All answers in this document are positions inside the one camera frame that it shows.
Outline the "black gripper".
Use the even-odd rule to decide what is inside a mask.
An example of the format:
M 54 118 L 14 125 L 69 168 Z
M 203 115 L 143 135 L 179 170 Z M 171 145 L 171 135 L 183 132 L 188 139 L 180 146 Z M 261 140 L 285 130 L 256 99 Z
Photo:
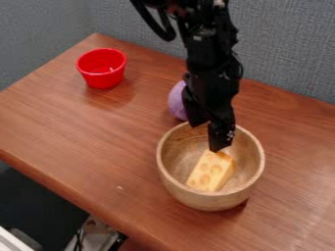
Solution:
M 232 101 L 239 92 L 243 67 L 231 46 L 212 37 L 184 39 L 187 50 L 185 87 L 181 102 L 192 127 L 208 124 L 208 144 L 212 152 L 229 147 L 235 138 Z

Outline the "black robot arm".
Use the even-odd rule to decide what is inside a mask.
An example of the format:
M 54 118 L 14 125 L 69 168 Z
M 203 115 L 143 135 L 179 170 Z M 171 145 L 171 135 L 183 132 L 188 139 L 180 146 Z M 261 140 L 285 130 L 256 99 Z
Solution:
M 229 147 L 235 139 L 232 101 L 243 66 L 229 0 L 129 0 L 147 25 L 165 41 L 180 38 L 187 51 L 181 102 L 191 126 L 204 125 L 209 150 Z

